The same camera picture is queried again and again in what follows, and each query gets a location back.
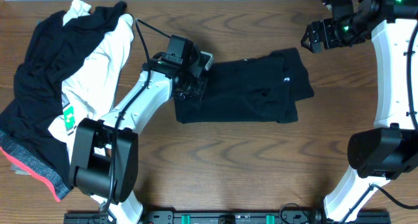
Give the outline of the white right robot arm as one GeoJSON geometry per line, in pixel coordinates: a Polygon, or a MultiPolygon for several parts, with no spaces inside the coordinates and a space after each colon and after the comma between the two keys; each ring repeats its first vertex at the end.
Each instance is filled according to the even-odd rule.
{"type": "Polygon", "coordinates": [[[389,223],[362,208],[417,167],[417,0],[321,0],[332,17],[311,23],[301,45],[313,53],[372,41],[378,74],[374,127],[347,147],[349,166],[308,223],[389,223]]]}

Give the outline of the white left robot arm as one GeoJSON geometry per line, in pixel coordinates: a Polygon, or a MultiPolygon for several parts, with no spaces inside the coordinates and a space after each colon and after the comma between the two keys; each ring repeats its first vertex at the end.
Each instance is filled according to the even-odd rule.
{"type": "Polygon", "coordinates": [[[139,223],[143,211],[133,188],[138,175],[138,136],[155,111],[171,97],[198,101],[212,54],[194,51],[189,63],[164,52],[144,63],[134,88],[98,120],[77,126],[69,181],[99,203],[98,213],[65,214],[65,223],[139,223]]]}

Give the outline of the black t-shirt with logo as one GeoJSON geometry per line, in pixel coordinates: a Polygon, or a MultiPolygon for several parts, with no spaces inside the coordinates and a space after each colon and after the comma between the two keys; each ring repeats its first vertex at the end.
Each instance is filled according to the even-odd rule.
{"type": "Polygon", "coordinates": [[[175,99],[180,123],[259,121],[293,123],[296,102],[314,96],[308,71],[296,48],[264,57],[216,63],[202,99],[175,99]]]}

